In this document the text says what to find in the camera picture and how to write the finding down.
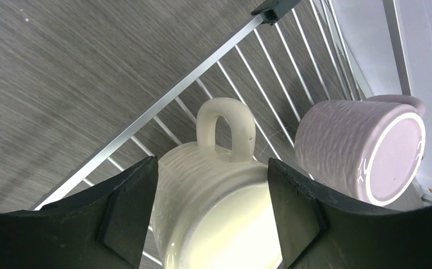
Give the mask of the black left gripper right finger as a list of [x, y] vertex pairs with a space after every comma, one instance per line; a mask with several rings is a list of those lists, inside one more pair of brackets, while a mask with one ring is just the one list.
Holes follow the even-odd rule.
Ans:
[[374, 206], [268, 161], [285, 268], [432, 268], [432, 206]]

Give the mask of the cream mug back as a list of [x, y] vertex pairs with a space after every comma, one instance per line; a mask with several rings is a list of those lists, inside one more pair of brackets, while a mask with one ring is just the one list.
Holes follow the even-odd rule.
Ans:
[[232, 98], [210, 99], [196, 135], [158, 160], [150, 225], [163, 268], [277, 268], [268, 166], [253, 158], [252, 112]]

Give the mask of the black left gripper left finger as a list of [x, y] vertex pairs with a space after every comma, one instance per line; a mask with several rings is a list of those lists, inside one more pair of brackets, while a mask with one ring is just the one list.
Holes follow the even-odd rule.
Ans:
[[37, 211], [0, 214], [0, 268], [138, 268], [157, 183], [148, 156]]

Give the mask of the mauve pink mug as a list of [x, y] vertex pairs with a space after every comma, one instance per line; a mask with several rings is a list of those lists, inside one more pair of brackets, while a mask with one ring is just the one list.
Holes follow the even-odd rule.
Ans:
[[338, 192], [389, 205], [406, 191], [420, 166], [425, 111], [422, 100], [408, 95], [320, 102], [298, 126], [295, 161]]

